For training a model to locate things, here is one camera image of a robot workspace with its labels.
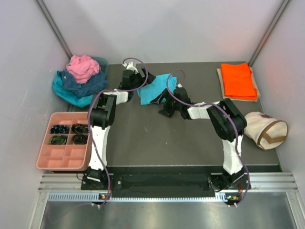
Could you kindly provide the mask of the light blue t shirt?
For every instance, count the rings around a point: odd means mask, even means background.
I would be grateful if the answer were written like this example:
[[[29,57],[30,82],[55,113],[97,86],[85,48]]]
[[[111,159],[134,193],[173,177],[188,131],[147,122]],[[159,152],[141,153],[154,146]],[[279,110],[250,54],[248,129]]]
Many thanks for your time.
[[[168,76],[169,73],[158,75],[152,83],[137,90],[141,105],[153,104],[158,101],[163,91],[167,90],[166,82]]]

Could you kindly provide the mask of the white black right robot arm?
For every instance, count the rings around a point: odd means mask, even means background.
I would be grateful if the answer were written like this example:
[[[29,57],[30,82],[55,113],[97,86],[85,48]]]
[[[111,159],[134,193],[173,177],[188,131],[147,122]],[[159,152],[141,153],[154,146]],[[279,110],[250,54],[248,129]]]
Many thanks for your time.
[[[221,174],[208,176],[208,184],[214,191],[235,188],[245,172],[241,161],[241,143],[247,122],[234,103],[228,98],[215,103],[192,103],[187,91],[181,86],[177,86],[173,93],[164,89],[154,100],[156,104],[161,102],[164,104],[159,113],[166,117],[172,117],[178,111],[185,120],[211,121],[222,140],[224,162]]]

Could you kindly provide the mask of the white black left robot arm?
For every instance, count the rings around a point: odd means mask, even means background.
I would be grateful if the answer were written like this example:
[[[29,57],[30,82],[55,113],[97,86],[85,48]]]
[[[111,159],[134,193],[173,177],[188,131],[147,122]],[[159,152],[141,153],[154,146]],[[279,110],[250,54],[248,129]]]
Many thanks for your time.
[[[115,119],[116,106],[130,101],[133,92],[152,83],[155,76],[142,68],[141,75],[135,67],[122,72],[118,89],[105,89],[93,97],[88,112],[88,130],[91,137],[91,158],[82,178],[82,190],[111,189],[110,174],[107,171],[107,138]]]

